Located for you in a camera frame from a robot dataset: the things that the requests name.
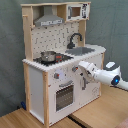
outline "wooden table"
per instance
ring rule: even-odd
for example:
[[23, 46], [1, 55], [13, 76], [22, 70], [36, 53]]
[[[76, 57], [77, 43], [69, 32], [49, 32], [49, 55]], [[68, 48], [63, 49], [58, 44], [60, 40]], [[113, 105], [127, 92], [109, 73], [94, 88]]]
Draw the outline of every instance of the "wooden table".
[[71, 117], [87, 128], [115, 128], [128, 118], [128, 92], [102, 85], [102, 96]]
[[[23, 109], [0, 118], [0, 128], [44, 128], [44, 125]], [[50, 128], [81, 128], [69, 118], [64, 118]]]

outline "knob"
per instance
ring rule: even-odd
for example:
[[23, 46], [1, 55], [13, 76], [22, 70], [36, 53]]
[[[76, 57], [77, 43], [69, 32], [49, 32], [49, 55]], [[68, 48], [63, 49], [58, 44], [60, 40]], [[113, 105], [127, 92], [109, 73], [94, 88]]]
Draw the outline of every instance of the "knob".
[[59, 79], [59, 74], [58, 74], [58, 73], [55, 73], [55, 74], [54, 74], [54, 78], [55, 78], [55, 79]]
[[78, 67], [75, 66], [72, 68], [72, 71], [75, 72], [77, 69], [78, 69]]

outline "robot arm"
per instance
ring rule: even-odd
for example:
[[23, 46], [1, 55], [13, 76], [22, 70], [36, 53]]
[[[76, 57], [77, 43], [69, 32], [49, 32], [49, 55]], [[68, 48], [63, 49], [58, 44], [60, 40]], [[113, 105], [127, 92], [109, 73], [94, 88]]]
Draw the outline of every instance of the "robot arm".
[[84, 78], [88, 82], [101, 82], [109, 86], [115, 86], [121, 89], [128, 90], [128, 82], [123, 81], [120, 73], [120, 66], [114, 62], [109, 62], [105, 70], [101, 70], [93, 63], [80, 61], [79, 67], [83, 72]]

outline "stovetop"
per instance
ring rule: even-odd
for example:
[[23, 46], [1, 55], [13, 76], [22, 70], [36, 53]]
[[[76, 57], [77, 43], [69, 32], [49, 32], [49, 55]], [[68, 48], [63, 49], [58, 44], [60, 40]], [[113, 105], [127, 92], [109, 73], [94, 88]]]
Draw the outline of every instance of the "stovetop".
[[45, 61], [42, 60], [41, 57], [33, 59], [33, 61], [48, 67], [48, 66], [52, 66], [52, 65], [64, 62], [64, 61], [69, 60], [69, 59], [73, 59], [73, 57], [70, 57], [70, 56], [67, 56], [67, 55], [64, 55], [64, 54], [59, 53], [59, 55], [62, 55], [62, 60], [61, 61], [55, 60], [55, 61], [52, 61], [52, 62], [45, 62]]

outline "oven handle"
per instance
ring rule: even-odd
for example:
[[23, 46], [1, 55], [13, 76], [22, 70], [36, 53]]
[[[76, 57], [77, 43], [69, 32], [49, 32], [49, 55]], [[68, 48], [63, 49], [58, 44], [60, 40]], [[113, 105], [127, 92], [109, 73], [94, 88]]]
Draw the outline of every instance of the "oven handle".
[[66, 86], [68, 86], [68, 85], [71, 85], [72, 82], [73, 82], [73, 81], [70, 80], [70, 81], [67, 82], [66, 84], [61, 84], [61, 85], [59, 85], [59, 87], [66, 87]]
[[84, 87], [82, 87], [82, 90], [85, 90], [86, 88], [86, 79], [83, 77], [83, 81], [84, 81]]

